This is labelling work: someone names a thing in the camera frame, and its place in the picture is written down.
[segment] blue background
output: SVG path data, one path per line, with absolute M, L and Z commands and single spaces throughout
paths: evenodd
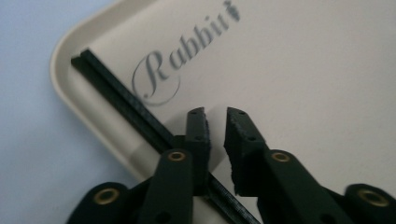
M 0 0 L 0 223 L 65 223 L 84 194 L 133 177 L 50 83 L 50 56 L 111 0 Z

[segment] white tray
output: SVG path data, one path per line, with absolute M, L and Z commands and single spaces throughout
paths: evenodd
M 173 134 L 184 133 L 187 111 L 204 106 L 213 145 L 210 169 L 231 192 L 222 148 L 227 106 L 247 111 L 270 148 L 296 155 L 323 186 L 343 193 L 362 182 L 396 195 L 396 3 L 233 0 L 228 5 L 116 2 L 63 38 L 51 60 L 53 85 L 140 180 L 152 175 L 159 157 L 72 68 L 70 59 L 85 48 Z M 162 77 L 156 72 L 159 55 Z M 253 199 L 242 201 L 259 217 Z M 225 223 L 203 201 L 195 200 L 194 209 L 194 223 Z

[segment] brass insert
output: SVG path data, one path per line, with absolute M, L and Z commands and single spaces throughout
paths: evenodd
M 271 157 L 276 161 L 281 161 L 281 162 L 290 161 L 290 157 L 285 153 L 281 153 L 281 152 L 273 153 Z
M 184 161 L 186 159 L 186 154 L 182 152 L 172 152 L 168 155 L 169 161 Z
M 358 195 L 367 203 L 377 207 L 386 207 L 389 205 L 389 201 L 384 196 L 369 189 L 360 189 Z
M 117 189 L 102 189 L 95 194 L 93 201 L 97 204 L 105 205 L 116 201 L 119 196 L 120 192 Z

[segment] blue surface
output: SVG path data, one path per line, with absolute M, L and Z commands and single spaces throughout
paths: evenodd
M 50 83 L 50 56 L 110 0 L 0 0 L 0 223 L 65 223 L 92 187 L 135 180 Z

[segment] screw hole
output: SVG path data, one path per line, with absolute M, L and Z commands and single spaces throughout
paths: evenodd
M 183 161 L 186 158 L 186 154 L 182 152 L 172 152 L 168 155 L 169 161 Z
M 105 205 L 116 201 L 119 196 L 120 192 L 116 189 L 102 189 L 95 194 L 93 201 L 97 204 Z
M 324 224 L 336 224 L 334 217 L 329 214 L 323 214 L 320 216 L 320 221 Z
M 386 207 L 389 205 L 389 201 L 382 195 L 371 191 L 369 189 L 360 189 L 358 195 L 367 203 L 378 207 Z
M 284 153 L 276 152 L 271 156 L 276 161 L 286 162 L 290 160 L 290 157 Z
M 168 223 L 171 220 L 171 215 L 167 212 L 161 212 L 155 217 L 157 223 Z

